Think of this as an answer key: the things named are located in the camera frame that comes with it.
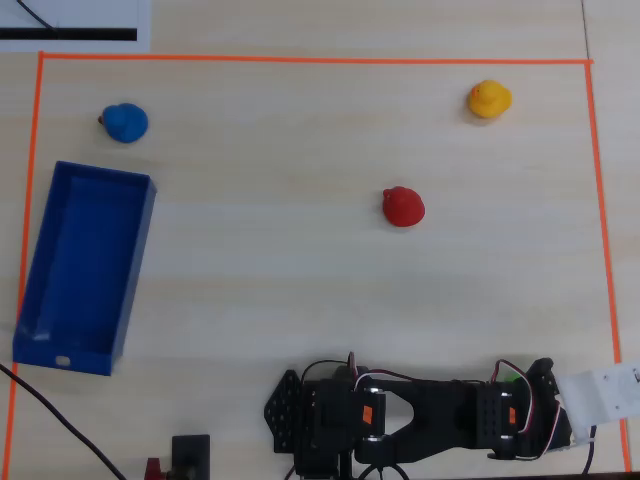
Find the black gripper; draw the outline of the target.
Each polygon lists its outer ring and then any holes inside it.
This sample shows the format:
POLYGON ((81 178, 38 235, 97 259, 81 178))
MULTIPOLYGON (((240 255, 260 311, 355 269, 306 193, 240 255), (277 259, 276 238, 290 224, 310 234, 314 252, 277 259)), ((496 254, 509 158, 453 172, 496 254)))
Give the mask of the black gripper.
POLYGON ((571 443, 572 429, 557 398, 559 389, 553 366, 551 358, 540 358, 527 371, 534 394, 531 425, 526 435, 527 453, 549 452, 568 447, 571 443))

